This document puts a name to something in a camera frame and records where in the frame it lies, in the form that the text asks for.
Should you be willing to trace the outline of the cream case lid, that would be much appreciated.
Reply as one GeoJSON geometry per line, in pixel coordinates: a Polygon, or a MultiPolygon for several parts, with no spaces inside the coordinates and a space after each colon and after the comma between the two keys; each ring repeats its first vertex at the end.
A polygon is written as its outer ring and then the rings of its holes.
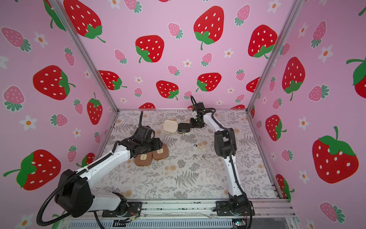
{"type": "Polygon", "coordinates": [[[178,130],[178,123],[173,120],[165,120],[163,123],[163,130],[169,133],[175,133],[178,130]]]}

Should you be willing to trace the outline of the cream nail clipper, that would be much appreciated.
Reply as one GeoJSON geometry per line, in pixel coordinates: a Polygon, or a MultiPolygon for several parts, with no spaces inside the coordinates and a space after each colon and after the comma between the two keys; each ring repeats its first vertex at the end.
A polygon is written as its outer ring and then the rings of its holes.
{"type": "Polygon", "coordinates": [[[196,147],[196,148],[198,148],[202,151],[206,151],[206,149],[204,147],[200,146],[200,145],[194,144],[194,147],[196,147]]]}

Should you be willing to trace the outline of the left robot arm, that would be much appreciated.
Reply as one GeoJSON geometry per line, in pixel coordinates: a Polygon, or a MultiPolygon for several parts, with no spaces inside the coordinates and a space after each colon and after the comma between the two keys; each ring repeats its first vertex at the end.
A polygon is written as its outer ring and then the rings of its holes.
{"type": "Polygon", "coordinates": [[[79,170],[64,171],[58,187],[49,195],[38,211],[36,222],[39,226],[49,226],[68,216],[80,217],[87,212],[98,217],[98,211],[109,211],[123,217],[133,213],[125,196],[118,192],[92,194],[91,188],[106,174],[120,164],[138,155],[148,154],[163,148],[160,138],[149,126],[138,125],[134,134],[121,141],[115,141],[112,150],[79,170]],[[65,210],[65,214],[50,221],[43,220],[43,214],[50,201],[54,200],[65,210]]]}

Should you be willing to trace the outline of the tan brown case lid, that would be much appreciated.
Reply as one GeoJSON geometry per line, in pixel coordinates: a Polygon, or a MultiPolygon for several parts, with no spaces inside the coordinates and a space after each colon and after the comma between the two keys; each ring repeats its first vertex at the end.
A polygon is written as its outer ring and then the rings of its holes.
{"type": "Polygon", "coordinates": [[[152,163],[152,159],[153,159],[153,153],[147,153],[147,154],[140,154],[138,155],[135,159],[135,165],[138,167],[148,167],[151,165],[152,163]]]}

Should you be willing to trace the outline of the black tray cream case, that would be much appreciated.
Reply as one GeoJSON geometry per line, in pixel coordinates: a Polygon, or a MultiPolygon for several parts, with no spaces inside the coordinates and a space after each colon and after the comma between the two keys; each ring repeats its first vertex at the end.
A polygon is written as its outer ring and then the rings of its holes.
{"type": "Polygon", "coordinates": [[[180,134],[189,133],[191,131],[191,125],[189,123],[179,123],[177,132],[180,134]]]}

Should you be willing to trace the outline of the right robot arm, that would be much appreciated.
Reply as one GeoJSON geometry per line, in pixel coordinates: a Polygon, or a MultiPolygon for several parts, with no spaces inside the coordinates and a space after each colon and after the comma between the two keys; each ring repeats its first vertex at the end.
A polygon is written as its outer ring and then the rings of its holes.
{"type": "Polygon", "coordinates": [[[202,102],[196,102],[193,96],[190,96],[194,117],[190,119],[192,128],[203,128],[208,126],[214,133],[214,150],[218,157],[223,161],[227,172],[229,184],[228,208],[236,215],[247,215],[250,218],[254,216],[254,210],[251,202],[244,192],[239,179],[236,165],[236,139],[232,128],[224,127],[216,118],[216,109],[206,108],[202,102]]]}

